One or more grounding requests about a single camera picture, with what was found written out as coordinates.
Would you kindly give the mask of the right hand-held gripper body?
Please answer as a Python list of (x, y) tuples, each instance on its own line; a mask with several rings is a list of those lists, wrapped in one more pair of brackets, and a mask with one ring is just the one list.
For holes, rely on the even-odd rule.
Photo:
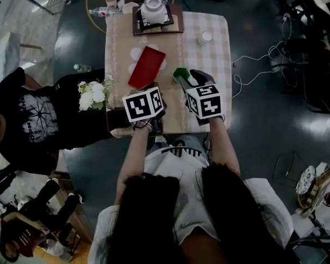
[(216, 84), (204, 86), (184, 85), (186, 106), (196, 117), (199, 126), (209, 123), (210, 118), (224, 120), (223, 96)]

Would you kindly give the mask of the green cup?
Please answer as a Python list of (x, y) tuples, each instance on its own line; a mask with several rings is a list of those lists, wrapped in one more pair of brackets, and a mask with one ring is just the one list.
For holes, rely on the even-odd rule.
[(173, 73), (173, 78), (175, 82), (179, 82), (180, 78), (188, 79), (191, 77), (190, 72), (183, 67), (177, 67), (177, 69)]

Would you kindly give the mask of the red tray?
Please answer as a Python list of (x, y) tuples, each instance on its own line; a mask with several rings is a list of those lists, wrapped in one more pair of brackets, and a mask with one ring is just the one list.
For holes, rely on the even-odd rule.
[(141, 90), (154, 82), (166, 54), (146, 46), (131, 74), (128, 84)]

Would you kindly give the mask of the person's left forearm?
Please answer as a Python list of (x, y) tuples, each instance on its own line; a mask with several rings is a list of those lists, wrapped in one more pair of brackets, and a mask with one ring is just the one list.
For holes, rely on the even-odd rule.
[(114, 204), (120, 204), (122, 194), (126, 188), (125, 181), (135, 175), (144, 172), (145, 157), (147, 150), (147, 139), (149, 128), (136, 128), (126, 153), (125, 160), (119, 172)]

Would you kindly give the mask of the person's right forearm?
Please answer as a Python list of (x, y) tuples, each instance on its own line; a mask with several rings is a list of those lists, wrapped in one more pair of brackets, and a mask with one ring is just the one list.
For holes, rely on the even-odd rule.
[(212, 142), (212, 161), (227, 165), (229, 169), (240, 175), (240, 166), (232, 142), (222, 118), (210, 118), (210, 133)]

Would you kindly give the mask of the table with checked tablecloth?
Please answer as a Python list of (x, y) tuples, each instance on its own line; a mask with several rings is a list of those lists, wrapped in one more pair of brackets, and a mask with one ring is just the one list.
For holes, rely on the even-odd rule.
[[(133, 16), (120, 14), (106, 19), (105, 73), (113, 77), (109, 96), (112, 107), (123, 106), (122, 98), (133, 88), (128, 81), (128, 67), (133, 60), (130, 51), (134, 47), (144, 50), (146, 46), (166, 54), (167, 66), (159, 71), (156, 82), (167, 104), (163, 117), (165, 134), (204, 133), (208, 125), (199, 126), (196, 117), (185, 105), (182, 87), (174, 81), (177, 67), (201, 70), (210, 74), (223, 95), (225, 125), (231, 124), (232, 71), (228, 24), (220, 15), (184, 12), (184, 31), (178, 34), (133, 35)], [(213, 40), (202, 43), (201, 33), (208, 31)]]

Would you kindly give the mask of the person's jeans legs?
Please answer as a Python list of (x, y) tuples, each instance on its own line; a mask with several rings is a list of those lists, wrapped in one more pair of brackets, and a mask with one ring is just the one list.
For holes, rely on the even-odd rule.
[(192, 149), (196, 149), (205, 153), (203, 141), (205, 139), (205, 133), (196, 134), (170, 134), (166, 135), (167, 144), (173, 146), (186, 146)]

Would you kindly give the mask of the white flower bouquet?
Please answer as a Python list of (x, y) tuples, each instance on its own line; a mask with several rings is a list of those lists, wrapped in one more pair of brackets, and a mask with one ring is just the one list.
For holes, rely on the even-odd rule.
[(113, 107), (109, 103), (109, 96), (113, 77), (107, 74), (102, 82), (79, 82), (78, 92), (79, 111), (96, 110), (96, 111), (111, 111)]

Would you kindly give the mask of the brown wooden board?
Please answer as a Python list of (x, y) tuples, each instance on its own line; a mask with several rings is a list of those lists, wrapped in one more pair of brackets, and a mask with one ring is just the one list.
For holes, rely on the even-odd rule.
[(133, 35), (141, 36), (141, 35), (159, 35), (159, 34), (175, 34), (175, 33), (183, 33), (184, 31), (184, 19), (183, 19), (183, 11), (181, 5), (170, 4), (170, 11), (172, 13), (174, 24), (167, 25), (163, 27), (155, 27), (152, 29), (148, 29), (145, 31), (140, 31), (136, 29), (136, 18), (134, 17), (134, 13), (140, 9), (140, 7), (134, 7), (132, 16), (133, 16)]

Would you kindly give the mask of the white ceramic jar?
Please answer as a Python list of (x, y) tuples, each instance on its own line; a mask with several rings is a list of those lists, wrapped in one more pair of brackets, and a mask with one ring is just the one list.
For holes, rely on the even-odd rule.
[(141, 15), (150, 24), (163, 24), (166, 13), (163, 0), (145, 0), (141, 6)]

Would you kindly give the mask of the white bowl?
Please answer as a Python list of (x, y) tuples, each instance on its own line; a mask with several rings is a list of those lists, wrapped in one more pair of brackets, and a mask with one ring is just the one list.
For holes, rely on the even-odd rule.
[(138, 7), (139, 5), (135, 2), (129, 2), (129, 3), (126, 3), (123, 8), (122, 8), (122, 12), (123, 14), (129, 14), (129, 13), (132, 13), (133, 12), (133, 8), (134, 7)]

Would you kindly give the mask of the floral round cushion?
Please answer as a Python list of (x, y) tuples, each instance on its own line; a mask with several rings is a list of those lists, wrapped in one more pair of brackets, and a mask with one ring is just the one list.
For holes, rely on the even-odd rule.
[(316, 177), (316, 169), (314, 166), (308, 166), (301, 174), (295, 191), (298, 195), (303, 195), (308, 192), (310, 186)]

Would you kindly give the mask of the wooden slat bench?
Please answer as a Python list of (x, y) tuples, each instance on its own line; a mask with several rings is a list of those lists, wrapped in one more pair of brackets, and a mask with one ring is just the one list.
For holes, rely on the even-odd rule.
[[(55, 172), (53, 177), (58, 179), (60, 190), (56, 193), (57, 200), (61, 206), (64, 205), (68, 194), (76, 191), (68, 173)], [(82, 205), (77, 205), (74, 213), (69, 217), (69, 221), (83, 241), (91, 244), (94, 236), (89, 221), (86, 218)]]

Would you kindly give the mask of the white draped furniture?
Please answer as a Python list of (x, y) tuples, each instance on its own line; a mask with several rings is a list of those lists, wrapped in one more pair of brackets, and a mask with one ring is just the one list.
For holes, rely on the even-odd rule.
[(20, 61), (20, 35), (8, 32), (0, 39), (0, 82), (16, 70)]

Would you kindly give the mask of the gold hoop frame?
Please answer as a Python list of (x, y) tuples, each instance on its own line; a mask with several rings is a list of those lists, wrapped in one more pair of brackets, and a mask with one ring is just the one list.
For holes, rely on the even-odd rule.
[(103, 33), (104, 35), (106, 34), (106, 31), (103, 30), (102, 28), (100, 28), (93, 20), (93, 18), (91, 17), (90, 13), (89, 13), (89, 0), (85, 0), (85, 11), (86, 11), (86, 15), (89, 19), (89, 22), (94, 26), (95, 29), (97, 29), (99, 32)]

